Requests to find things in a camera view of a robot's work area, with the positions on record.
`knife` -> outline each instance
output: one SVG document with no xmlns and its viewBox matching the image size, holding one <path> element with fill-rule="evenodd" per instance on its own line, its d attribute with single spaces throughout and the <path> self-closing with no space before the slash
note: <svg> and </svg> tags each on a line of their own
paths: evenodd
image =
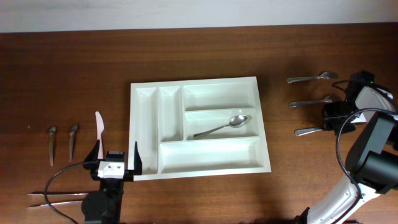
<svg viewBox="0 0 398 224">
<path fill-rule="evenodd" d="M 102 132 L 104 131 L 104 121 L 100 112 L 95 112 L 95 119 L 97 120 L 97 140 L 99 140 L 98 159 L 104 159 L 104 149 L 102 145 Z"/>
</svg>

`metal spoon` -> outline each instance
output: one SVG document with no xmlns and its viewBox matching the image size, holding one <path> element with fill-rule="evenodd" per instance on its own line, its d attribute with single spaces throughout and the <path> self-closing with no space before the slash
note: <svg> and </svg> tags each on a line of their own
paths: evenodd
<svg viewBox="0 0 398 224">
<path fill-rule="evenodd" d="M 229 126 L 231 128 L 240 128 L 241 126 L 245 125 L 248 121 L 249 121 L 249 119 L 248 119 L 248 117 L 246 115 L 237 115 L 237 116 L 231 118 L 231 120 L 229 121 L 228 124 L 222 125 L 222 126 L 220 126 L 218 128 L 215 128 L 215 129 L 212 129 L 212 130 L 209 130 L 209 131 L 205 131 L 205 132 L 202 132 L 202 133 L 194 134 L 193 138 L 194 139 L 201 139 L 201 138 L 207 136 L 208 134 L 213 133 L 213 132 L 215 132 L 217 130 L 220 130 L 221 128 L 224 128 L 224 127 L 227 127 L 227 126 Z"/>
<path fill-rule="evenodd" d="M 293 83 L 293 82 L 300 82 L 300 81 L 307 81 L 307 80 L 316 80 L 316 79 L 332 79 L 332 78 L 338 78 L 338 75 L 333 73 L 333 72 L 323 72 L 321 75 L 317 77 L 295 77 L 295 78 L 288 78 L 287 83 Z"/>
<path fill-rule="evenodd" d="M 49 143 L 49 150 L 50 150 L 50 165 L 53 166 L 54 163 L 54 147 L 55 147 L 55 133 L 57 132 L 56 126 L 51 126 L 48 128 L 47 133 L 49 134 L 50 143 Z"/>
<path fill-rule="evenodd" d="M 333 97 L 332 96 L 327 96 L 323 100 L 310 100 L 310 101 L 291 102 L 291 103 L 289 103 L 289 107 L 295 108 L 295 107 L 299 107 L 299 106 L 312 105 L 312 104 L 317 104 L 317 103 L 332 103 L 332 102 L 333 102 Z"/>
<path fill-rule="evenodd" d="M 70 138 L 69 138 L 69 162 L 72 162 L 72 159 L 73 159 L 73 147 L 75 145 L 76 132 L 77 132 L 78 128 L 79 128 L 79 125 L 78 124 L 74 124 L 69 130 L 69 134 L 70 134 Z"/>
</svg>

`metal utensil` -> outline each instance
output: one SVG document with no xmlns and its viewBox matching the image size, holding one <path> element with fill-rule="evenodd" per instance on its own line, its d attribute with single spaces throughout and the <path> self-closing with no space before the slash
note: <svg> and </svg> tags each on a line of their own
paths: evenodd
<svg viewBox="0 0 398 224">
<path fill-rule="evenodd" d="M 307 81 L 307 80 L 316 80 L 316 79 L 332 79 L 332 78 L 338 78 L 338 75 L 333 73 L 333 72 L 323 72 L 321 75 L 317 77 L 295 77 L 295 78 L 288 78 L 287 83 L 293 83 L 293 82 L 300 82 L 300 81 Z"/>
<path fill-rule="evenodd" d="M 49 150 L 50 150 L 50 165 L 53 166 L 54 164 L 54 147 L 55 147 L 55 133 L 57 132 L 56 126 L 51 126 L 48 128 L 47 133 L 49 134 L 50 143 L 49 143 Z"/>
<path fill-rule="evenodd" d="M 303 128 L 303 129 L 297 129 L 294 131 L 294 134 L 296 136 L 302 136 L 304 134 L 310 134 L 310 133 L 314 133 L 317 131 L 323 131 L 323 128 Z"/>
<path fill-rule="evenodd" d="M 79 196 L 79 195 L 88 195 L 88 192 L 64 192 L 64 193 L 47 193 L 47 196 Z M 29 196 L 44 196 L 44 192 L 32 192 L 28 194 Z"/>
<path fill-rule="evenodd" d="M 217 130 L 220 130 L 221 128 L 224 128 L 224 127 L 227 127 L 227 126 L 229 126 L 231 128 L 240 128 L 241 126 L 245 125 L 248 121 L 249 121 L 248 116 L 246 116 L 246 115 L 237 115 L 237 116 L 231 118 L 231 120 L 229 121 L 228 124 L 222 125 L 222 126 L 220 126 L 218 128 L 215 128 L 215 129 L 212 129 L 212 130 L 209 130 L 209 131 L 205 131 L 205 132 L 202 132 L 202 133 L 194 134 L 193 138 L 194 139 L 201 139 L 201 138 L 207 136 L 208 134 L 213 133 L 213 132 L 215 132 Z"/>
<path fill-rule="evenodd" d="M 47 196 L 81 196 L 81 195 L 88 195 L 89 192 L 52 192 L 52 193 L 47 193 Z M 44 196 L 44 192 L 32 192 L 28 194 L 29 196 Z M 76 203 L 76 202 L 81 202 L 82 200 L 74 200 L 74 201 L 67 201 L 67 202 L 54 202 L 51 203 L 51 205 L 63 205 L 63 204 L 68 204 L 68 203 Z M 37 208 L 37 207 L 45 207 L 48 206 L 47 203 L 45 204 L 37 204 L 37 205 L 32 205 L 29 206 L 28 208 Z"/>
<path fill-rule="evenodd" d="M 104 131 L 104 121 L 100 112 L 95 112 L 95 119 L 97 121 L 97 140 L 99 140 L 98 159 L 104 159 L 104 149 L 102 145 L 102 132 Z"/>
<path fill-rule="evenodd" d="M 310 100 L 310 101 L 291 102 L 291 103 L 289 103 L 289 107 L 295 108 L 295 107 L 299 107 L 299 106 L 312 105 L 312 104 L 317 104 L 317 103 L 332 103 L 332 102 L 333 102 L 333 97 L 332 96 L 327 96 L 323 100 Z"/>
<path fill-rule="evenodd" d="M 70 138 L 69 138 L 69 162 L 72 162 L 72 159 L 73 159 L 73 148 L 75 146 L 76 132 L 77 132 L 78 129 L 79 129 L 79 125 L 78 124 L 74 124 L 69 130 L 69 134 L 70 134 Z"/>
<path fill-rule="evenodd" d="M 77 202 L 82 202 L 83 200 L 77 200 L 77 201 L 69 201 L 69 202 L 52 202 L 51 205 L 64 205 L 64 204 L 69 204 L 69 203 L 77 203 Z M 39 207 L 46 207 L 48 206 L 47 203 L 45 204 L 38 204 L 38 205 L 32 205 L 29 206 L 28 208 L 39 208 Z"/>
</svg>

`wooden table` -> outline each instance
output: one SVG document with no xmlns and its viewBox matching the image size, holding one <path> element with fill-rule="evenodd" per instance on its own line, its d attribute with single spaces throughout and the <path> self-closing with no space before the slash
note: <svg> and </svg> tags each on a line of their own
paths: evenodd
<svg viewBox="0 0 398 224">
<path fill-rule="evenodd" d="M 26 194 L 43 190 L 69 165 L 68 130 L 77 134 L 74 162 L 96 140 L 95 111 L 105 123 L 104 148 L 127 152 L 130 83 L 256 76 L 272 173 L 148 180 L 125 185 L 121 221 L 251 223 L 290 219 L 318 203 L 343 173 L 333 132 L 294 136 L 321 125 L 321 105 L 290 101 L 334 94 L 331 81 L 287 84 L 286 78 L 360 70 L 398 91 L 397 24 L 113 30 L 0 35 L 0 214 L 2 223 L 68 223 Z M 45 129 L 57 125 L 54 166 Z M 359 131 L 342 139 L 345 157 Z M 51 191 L 98 189 L 81 168 L 55 179 Z M 398 193 L 360 208 L 352 219 L 396 223 Z M 61 201 L 70 198 L 51 198 Z M 59 209 L 83 223 L 80 205 Z"/>
</svg>

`white wall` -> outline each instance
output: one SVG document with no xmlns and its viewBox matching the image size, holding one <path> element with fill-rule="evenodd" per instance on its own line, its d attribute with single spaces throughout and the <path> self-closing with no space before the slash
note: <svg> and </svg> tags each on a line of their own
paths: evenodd
<svg viewBox="0 0 398 224">
<path fill-rule="evenodd" d="M 0 32 L 397 21 L 397 0 L 0 0 Z"/>
</svg>

